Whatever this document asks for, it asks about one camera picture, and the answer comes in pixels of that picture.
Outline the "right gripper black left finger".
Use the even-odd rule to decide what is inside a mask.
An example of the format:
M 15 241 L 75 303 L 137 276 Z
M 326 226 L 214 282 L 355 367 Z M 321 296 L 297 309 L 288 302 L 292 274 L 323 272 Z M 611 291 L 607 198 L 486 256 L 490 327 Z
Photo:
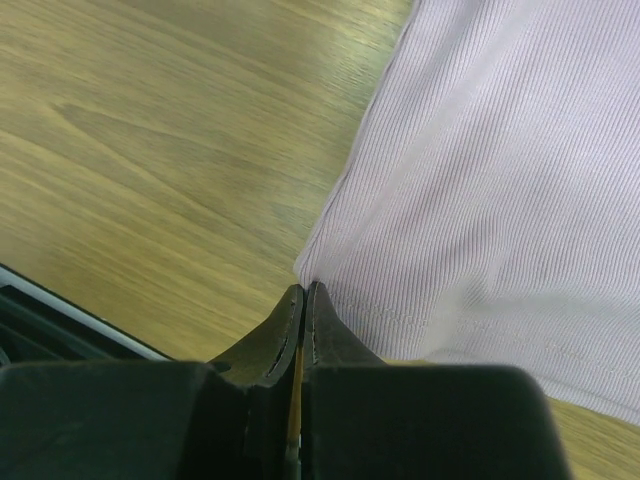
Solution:
M 303 307 L 303 288 L 290 286 L 262 323 L 208 364 L 235 385 L 276 383 L 294 361 Z

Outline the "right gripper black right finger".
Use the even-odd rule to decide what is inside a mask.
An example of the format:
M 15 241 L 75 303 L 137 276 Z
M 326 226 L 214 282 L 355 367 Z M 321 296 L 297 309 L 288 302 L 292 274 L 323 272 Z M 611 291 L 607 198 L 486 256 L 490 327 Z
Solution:
M 342 322 L 326 286 L 321 282 L 313 282 L 307 290 L 302 352 L 304 373 L 318 367 L 385 365 Z

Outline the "pink ribbed tank top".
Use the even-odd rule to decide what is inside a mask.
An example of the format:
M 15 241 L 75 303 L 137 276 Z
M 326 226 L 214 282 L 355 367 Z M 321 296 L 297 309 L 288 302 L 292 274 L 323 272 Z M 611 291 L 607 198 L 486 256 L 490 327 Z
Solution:
M 417 1 L 300 253 L 378 355 L 639 420 L 639 5 Z

